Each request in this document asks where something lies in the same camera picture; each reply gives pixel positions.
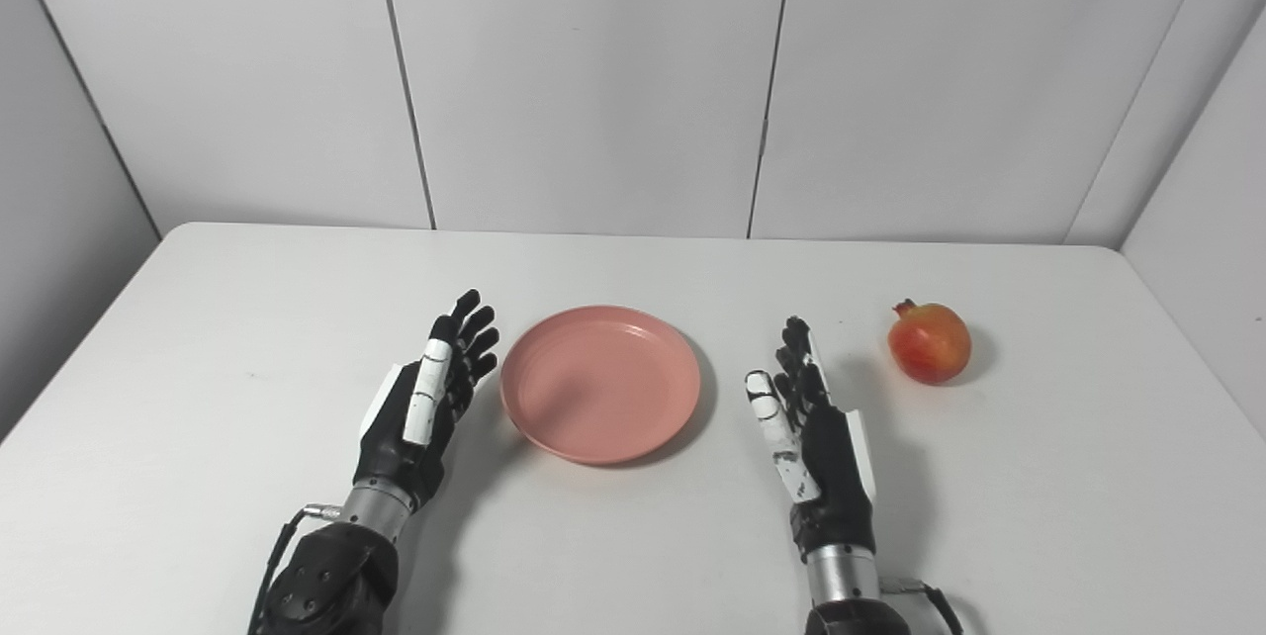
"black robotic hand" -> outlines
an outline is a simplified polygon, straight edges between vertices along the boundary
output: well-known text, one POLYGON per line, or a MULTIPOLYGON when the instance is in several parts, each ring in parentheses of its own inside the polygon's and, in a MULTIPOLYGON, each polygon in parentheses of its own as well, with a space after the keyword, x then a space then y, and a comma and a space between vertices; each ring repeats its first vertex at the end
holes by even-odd
POLYGON ((861 417, 832 405, 813 334, 804 320, 795 315, 787 319, 782 342, 775 352, 782 373, 770 379, 757 369, 748 374, 747 393, 766 438, 772 434, 768 422, 785 420, 785 428, 777 424, 785 431, 780 444, 770 444, 795 501, 791 533, 800 557, 828 544, 849 544, 874 553, 874 479, 861 417))
POLYGON ((782 342, 775 354, 782 373, 774 378, 774 386, 782 397, 787 421, 799 429, 805 469, 822 492, 817 500, 791 507, 791 534, 800 558, 828 544, 849 544, 874 553, 865 435, 853 435, 848 415, 832 405, 809 325, 793 315, 782 329, 782 342))
POLYGON ((475 288, 436 320, 419 361, 392 368, 361 435, 352 491, 342 507, 308 505, 282 527, 254 608, 249 635, 379 635, 395 597, 395 544, 411 514, 444 477, 441 458, 480 378, 496 368, 492 307, 475 288), (335 524, 304 536, 275 582, 304 516, 335 524))
POLYGON ((361 438, 354 483, 375 478, 404 491, 410 512, 422 509, 444 477, 441 458, 480 378, 496 368, 492 306, 479 307, 475 288, 432 325, 427 350, 396 374, 361 438))
POLYGON ((793 315, 775 352, 782 373, 747 374, 747 397, 791 495, 791 535, 813 595, 808 635, 909 635, 880 597, 874 478, 861 414, 832 405, 809 325, 793 315))

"black cable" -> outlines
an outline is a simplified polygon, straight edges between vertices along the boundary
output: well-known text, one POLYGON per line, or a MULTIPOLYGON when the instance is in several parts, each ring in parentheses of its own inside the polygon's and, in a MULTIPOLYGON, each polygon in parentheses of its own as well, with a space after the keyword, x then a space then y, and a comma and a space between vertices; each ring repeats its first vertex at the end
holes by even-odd
POLYGON ((304 516, 306 516, 304 510, 299 510, 294 519, 281 525, 281 533, 277 534, 277 541, 272 545, 272 553, 268 555, 268 565, 263 569, 263 581, 260 582, 260 593, 254 597, 251 625, 247 626, 246 635, 256 635, 260 629, 260 620, 263 617, 263 600, 268 595, 268 587, 272 586, 272 574, 276 573, 277 564, 281 563, 281 557, 286 553, 286 546, 290 545, 290 539, 295 536, 304 516))
POLYGON ((946 625, 950 626, 950 635, 962 635, 962 622, 958 622, 958 616, 955 615, 953 608, 950 606, 950 598, 946 598, 946 595, 939 588, 933 588, 927 583, 923 584, 923 595, 932 601, 941 617, 944 617, 946 625))

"robotic wrist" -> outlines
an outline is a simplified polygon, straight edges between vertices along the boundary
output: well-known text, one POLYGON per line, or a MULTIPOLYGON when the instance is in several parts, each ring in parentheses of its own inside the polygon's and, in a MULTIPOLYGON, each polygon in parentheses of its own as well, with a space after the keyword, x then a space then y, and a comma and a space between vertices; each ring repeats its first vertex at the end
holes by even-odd
POLYGON ((875 553, 875 530, 871 526, 868 501, 855 501, 855 507, 841 510, 825 498, 805 501, 791 507, 791 539, 800 549, 800 560, 825 546, 849 545, 875 553))
POLYGON ((362 478, 343 501, 338 521, 368 529, 395 544, 405 522, 420 507, 411 495, 387 478, 362 478))
POLYGON ((805 554, 804 564, 809 570, 809 593, 815 606, 855 600, 877 601, 880 597, 879 570, 875 568, 875 553, 870 549, 829 544, 805 554))

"panel seam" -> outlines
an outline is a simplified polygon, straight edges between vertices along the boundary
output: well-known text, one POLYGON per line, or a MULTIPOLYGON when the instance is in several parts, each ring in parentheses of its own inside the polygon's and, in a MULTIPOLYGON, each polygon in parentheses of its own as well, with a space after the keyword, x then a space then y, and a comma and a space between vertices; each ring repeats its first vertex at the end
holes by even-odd
POLYGON ((147 224, 149 224, 149 230, 154 234, 154 239, 162 239, 162 233, 158 230, 158 224, 154 221, 153 213, 149 211, 149 206, 146 204, 144 196, 141 194, 141 188, 137 186, 137 180, 132 176, 132 170, 128 163, 123 161, 123 153, 119 152, 118 143, 114 143, 114 134, 110 134, 110 126, 105 125, 105 118, 101 115, 101 108, 96 104, 96 99, 92 97, 92 91, 87 89, 87 82, 84 80, 84 73, 80 71, 78 63, 75 61, 71 49, 66 44, 66 37, 62 35, 62 30, 57 27, 57 20, 53 19, 53 13, 48 8, 47 0, 35 0, 39 4, 39 9, 44 13, 44 19, 48 22, 48 27, 53 30, 53 37, 57 39, 57 46, 62 49, 62 56, 66 57, 66 63, 71 67, 71 73, 75 75, 75 82, 78 85, 80 91, 84 94, 84 99, 87 100, 87 106, 92 113, 92 118, 96 120, 96 125, 100 126, 101 134, 105 138, 106 145, 110 148, 110 153, 114 154, 114 161, 119 163, 119 170, 123 171, 123 178, 127 180, 128 188, 132 190, 133 197, 137 199, 137 204, 141 206, 141 213, 144 215, 147 224))
POLYGON ((1161 306, 1161 311, 1163 311, 1163 314, 1167 316, 1170 324, 1174 324, 1174 328, 1177 329, 1179 334, 1181 334, 1184 342, 1186 342, 1188 345, 1191 347, 1191 350, 1195 352, 1195 355, 1199 357, 1200 363, 1204 364, 1204 368, 1208 369, 1209 374, 1213 374, 1213 378, 1217 379, 1218 386, 1220 386, 1222 390, 1227 393, 1227 396, 1231 397, 1231 402, 1234 404, 1234 406, 1237 406, 1237 409, 1239 410, 1239 415, 1243 415, 1244 420, 1247 420, 1248 422, 1248 426, 1252 428, 1255 433, 1261 435, 1263 440, 1266 440, 1266 426, 1258 428, 1257 424, 1253 422, 1252 415, 1248 415, 1247 406, 1244 406, 1244 404, 1239 401, 1239 397, 1236 396, 1234 392, 1231 392, 1231 386, 1228 386, 1225 379, 1222 379, 1222 374, 1218 374, 1217 369, 1213 368, 1213 364, 1209 363, 1208 357, 1203 353, 1203 350, 1200 350, 1195 345, 1191 336, 1189 336, 1188 334, 1188 329, 1184 329, 1182 324, 1179 324, 1179 319, 1176 315, 1174 315, 1174 311, 1170 310, 1170 306, 1166 306, 1165 301, 1161 301, 1158 288, 1152 287, 1152 283, 1148 282, 1141 267, 1134 264, 1134 259, 1131 259, 1131 256, 1128 256, 1128 253, 1120 252, 1120 256, 1122 259, 1125 259, 1125 264, 1128 264, 1129 269, 1133 271, 1136 278, 1138 278, 1138 282, 1143 283, 1143 287, 1147 288, 1147 292, 1152 295, 1152 300, 1156 301, 1156 305, 1161 306))
POLYGON ((430 201, 430 181, 427 178, 427 163, 422 157, 422 135, 418 132, 418 113, 413 104, 413 89, 409 85, 409 71, 404 61, 404 46, 400 43, 400 24, 396 22, 395 0, 385 0, 387 4, 387 19, 391 22, 391 43, 395 44, 396 66, 400 71, 400 85, 404 90, 404 106, 409 114, 409 132, 413 134, 413 152, 418 158, 418 172, 422 176, 422 195, 427 201, 427 220, 430 229, 438 229, 436 224, 436 202, 430 201))
MULTIPOLYGON (((1104 166, 1108 166, 1108 157, 1112 157, 1113 148, 1117 148, 1117 140, 1120 140, 1120 130, 1124 129, 1125 120, 1129 120, 1129 113, 1133 111, 1134 104, 1138 102, 1138 95, 1143 90, 1143 85, 1147 82, 1147 77, 1152 73, 1152 67, 1156 65, 1157 57, 1161 57, 1161 49, 1165 48, 1165 40, 1170 38, 1170 32, 1174 29, 1174 23, 1177 20, 1179 14, 1181 14, 1184 4, 1186 4, 1186 0, 1179 0, 1179 3, 1175 5, 1174 14, 1171 14, 1169 23, 1165 27, 1165 30, 1161 33, 1161 39, 1157 42, 1156 48, 1152 49, 1152 58, 1148 59, 1147 67, 1143 71, 1143 76, 1139 77, 1138 85, 1134 86, 1134 94, 1131 95, 1129 102, 1125 104, 1125 113, 1122 113, 1120 123, 1117 124, 1117 130, 1113 133, 1113 138, 1110 143, 1108 143, 1108 148, 1104 149, 1103 158, 1100 158, 1099 161, 1099 167, 1098 170, 1095 170, 1094 178, 1090 178, 1090 183, 1086 185, 1086 192, 1081 195, 1081 201, 1077 202, 1077 210, 1072 213, 1072 220, 1069 220, 1069 226, 1067 229, 1065 229, 1063 238, 1060 242, 1061 244, 1069 242, 1069 238, 1072 234, 1072 228, 1076 226, 1077 224, 1077 216, 1081 215, 1081 210, 1084 210, 1084 207, 1086 206, 1086 201, 1090 197, 1090 192, 1093 192, 1093 190, 1095 188, 1095 183, 1099 183, 1099 176, 1103 175, 1104 166)), ((1176 148, 1172 149, 1169 161, 1174 161, 1172 154, 1176 152, 1177 152, 1176 148)), ((1165 175, 1167 168, 1169 168, 1169 162, 1165 163, 1161 175, 1165 175)), ((1143 197, 1141 202, 1146 204, 1147 197, 1143 197)))
POLYGON ((761 116, 761 142, 756 148, 756 176, 752 180, 752 202, 747 209, 747 234, 752 238, 752 224, 756 220, 756 195, 761 187, 761 166, 765 163, 765 144, 770 138, 770 105, 774 102, 774 76, 779 68, 779 47, 782 44, 782 19, 786 16, 787 0, 779 0, 779 20, 774 30, 774 57, 770 59, 770 82, 765 90, 765 115, 761 116))

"pink plate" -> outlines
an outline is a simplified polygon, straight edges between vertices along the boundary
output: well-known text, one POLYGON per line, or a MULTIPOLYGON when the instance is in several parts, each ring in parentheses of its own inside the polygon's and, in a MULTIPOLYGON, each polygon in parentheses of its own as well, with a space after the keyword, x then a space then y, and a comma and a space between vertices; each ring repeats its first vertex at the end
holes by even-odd
POLYGON ((533 325, 505 357, 501 401, 529 440, 563 459, 615 464, 680 431, 699 363, 672 325, 623 306, 580 306, 533 325))

